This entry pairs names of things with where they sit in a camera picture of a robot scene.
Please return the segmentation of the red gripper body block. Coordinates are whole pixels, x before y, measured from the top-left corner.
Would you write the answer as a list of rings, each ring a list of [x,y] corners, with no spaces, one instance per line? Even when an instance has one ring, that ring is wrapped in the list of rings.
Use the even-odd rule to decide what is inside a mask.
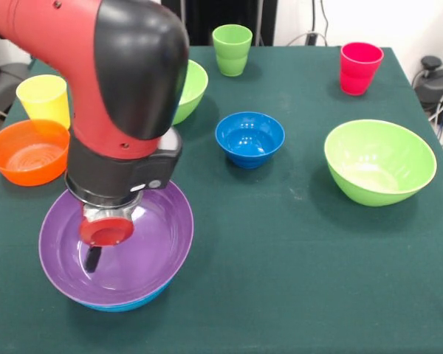
[[[133,232],[133,222],[125,218],[102,218],[97,221],[84,218],[79,226],[81,240],[90,246],[115,246],[131,237]]]

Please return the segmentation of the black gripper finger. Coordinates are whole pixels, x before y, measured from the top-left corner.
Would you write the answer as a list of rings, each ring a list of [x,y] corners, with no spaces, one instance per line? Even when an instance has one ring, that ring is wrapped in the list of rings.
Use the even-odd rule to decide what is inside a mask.
[[[102,248],[99,246],[91,246],[89,247],[86,253],[85,259],[85,271],[88,274],[92,274],[96,271],[100,256],[101,256]]]

